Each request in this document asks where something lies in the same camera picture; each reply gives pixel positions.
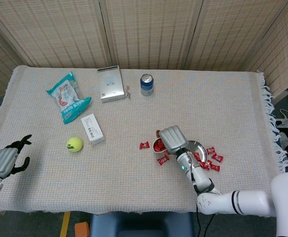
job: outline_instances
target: barcode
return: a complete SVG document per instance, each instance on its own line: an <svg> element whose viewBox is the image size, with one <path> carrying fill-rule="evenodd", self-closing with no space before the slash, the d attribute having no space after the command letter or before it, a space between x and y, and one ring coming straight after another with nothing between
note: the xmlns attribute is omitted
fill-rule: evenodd
<svg viewBox="0 0 288 237"><path fill-rule="evenodd" d="M65 85L62 86L63 89L66 89L69 85L66 83Z"/></svg>
<svg viewBox="0 0 288 237"><path fill-rule="evenodd" d="M92 138L94 138L95 136L94 136L93 132L91 131L91 128L88 128L88 131L89 131L89 133L90 133L90 136L91 136Z"/></svg>

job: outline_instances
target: black cable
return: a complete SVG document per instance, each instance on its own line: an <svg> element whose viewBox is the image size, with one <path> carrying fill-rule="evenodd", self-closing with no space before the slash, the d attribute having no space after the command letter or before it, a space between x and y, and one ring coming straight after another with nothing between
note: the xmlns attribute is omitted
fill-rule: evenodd
<svg viewBox="0 0 288 237"><path fill-rule="evenodd" d="M209 228L209 226L210 226L210 224L211 224L211 221L213 220L214 216L215 216L215 214L212 215L212 217L211 217L211 219L210 219L207 227L205 228L203 237L205 237L205 235L207 234L208 228Z"/></svg>
<svg viewBox="0 0 288 237"><path fill-rule="evenodd" d="M198 202L197 202L197 222L198 222L198 225L199 225L199 232L198 232L198 236L200 236L200 233L201 233L201 224L200 224L200 220L199 220L199 212L198 212Z"/></svg>

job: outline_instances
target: yellow tennis ball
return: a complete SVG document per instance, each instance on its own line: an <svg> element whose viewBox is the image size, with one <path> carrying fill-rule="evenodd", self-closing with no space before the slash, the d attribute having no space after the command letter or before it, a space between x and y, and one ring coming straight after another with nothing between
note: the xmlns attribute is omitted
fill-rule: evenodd
<svg viewBox="0 0 288 237"><path fill-rule="evenodd" d="M83 142L79 137L71 137L67 141L67 149L71 152L79 152L83 147Z"/></svg>

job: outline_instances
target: red candy wrapper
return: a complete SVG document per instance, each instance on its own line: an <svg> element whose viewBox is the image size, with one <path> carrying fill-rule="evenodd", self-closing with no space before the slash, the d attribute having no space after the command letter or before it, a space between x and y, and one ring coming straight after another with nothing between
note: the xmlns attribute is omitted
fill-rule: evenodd
<svg viewBox="0 0 288 237"><path fill-rule="evenodd" d="M200 155L198 152L194 152L193 155L194 155L195 159L197 160L197 162L201 162Z"/></svg>
<svg viewBox="0 0 288 237"><path fill-rule="evenodd" d="M164 155L162 158L157 159L160 165L163 165L163 163L165 163L168 160L169 160L169 157L167 155Z"/></svg>
<svg viewBox="0 0 288 237"><path fill-rule="evenodd" d="M211 169L219 172L219 169L220 169L219 165L211 164L210 166L211 166Z"/></svg>
<svg viewBox="0 0 288 237"><path fill-rule="evenodd" d="M201 168L205 169L205 170L210 170L210 166L209 166L210 163L208 162L200 162L200 166Z"/></svg>
<svg viewBox="0 0 288 237"><path fill-rule="evenodd" d="M155 152L161 152L166 149L162 139L157 140L153 145Z"/></svg>
<svg viewBox="0 0 288 237"><path fill-rule="evenodd" d="M212 159L215 159L218 162L222 163L224 157L223 156L219 156L218 154L214 153L213 156L212 156Z"/></svg>
<svg viewBox="0 0 288 237"><path fill-rule="evenodd" d="M143 148L149 148L149 143L147 142L141 142L140 143L140 150L142 150Z"/></svg>
<svg viewBox="0 0 288 237"><path fill-rule="evenodd" d="M208 153L208 155L211 154L211 153L214 153L214 152L215 152L214 147L207 148L207 153Z"/></svg>

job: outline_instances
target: metal bowl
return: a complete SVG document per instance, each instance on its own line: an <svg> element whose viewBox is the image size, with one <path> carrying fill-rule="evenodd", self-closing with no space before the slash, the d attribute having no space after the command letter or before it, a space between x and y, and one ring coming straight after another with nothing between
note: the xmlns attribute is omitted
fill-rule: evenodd
<svg viewBox="0 0 288 237"><path fill-rule="evenodd" d="M202 162L208 161L208 153L204 146L202 146L197 141L189 141L188 146L186 147L192 153L198 152Z"/></svg>

